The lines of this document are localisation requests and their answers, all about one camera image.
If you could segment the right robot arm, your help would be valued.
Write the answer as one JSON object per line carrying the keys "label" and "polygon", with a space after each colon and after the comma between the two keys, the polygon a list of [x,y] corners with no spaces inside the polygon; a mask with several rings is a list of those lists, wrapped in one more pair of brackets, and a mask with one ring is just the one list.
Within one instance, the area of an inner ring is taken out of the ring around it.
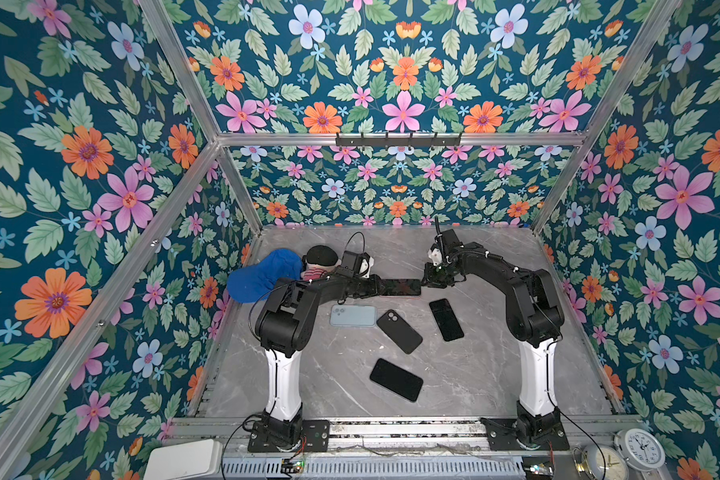
{"label": "right robot arm", "polygon": [[505,297],[506,325],[520,349],[521,388],[514,436],[527,450],[564,434],[555,393],[554,363],[565,315],[552,275],[517,266],[479,243],[463,243],[435,226],[422,283],[445,289],[476,276]]}

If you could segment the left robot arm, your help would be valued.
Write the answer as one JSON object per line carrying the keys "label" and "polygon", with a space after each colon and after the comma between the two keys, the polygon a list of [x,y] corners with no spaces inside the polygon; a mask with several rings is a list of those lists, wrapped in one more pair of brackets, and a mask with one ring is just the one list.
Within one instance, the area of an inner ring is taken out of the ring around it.
{"label": "left robot arm", "polygon": [[259,436],[282,450],[302,439],[301,354],[312,337],[319,307],[327,302],[365,299],[379,294],[368,253],[346,252],[331,272],[313,279],[279,279],[254,325],[268,368],[268,397]]}

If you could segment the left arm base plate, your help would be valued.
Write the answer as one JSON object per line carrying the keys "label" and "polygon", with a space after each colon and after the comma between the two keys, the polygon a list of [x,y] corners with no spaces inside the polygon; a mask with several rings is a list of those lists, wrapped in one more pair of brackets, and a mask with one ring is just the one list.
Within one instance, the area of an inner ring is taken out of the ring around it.
{"label": "left arm base plate", "polygon": [[250,453],[326,452],[331,424],[328,420],[256,421],[249,436]]}

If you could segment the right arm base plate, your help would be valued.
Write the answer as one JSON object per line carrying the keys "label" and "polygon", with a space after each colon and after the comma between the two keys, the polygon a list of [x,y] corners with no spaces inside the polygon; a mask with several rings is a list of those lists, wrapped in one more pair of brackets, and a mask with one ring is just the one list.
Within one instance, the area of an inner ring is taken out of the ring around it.
{"label": "right arm base plate", "polygon": [[516,418],[480,417],[492,451],[566,451],[570,444],[561,422],[536,422]]}

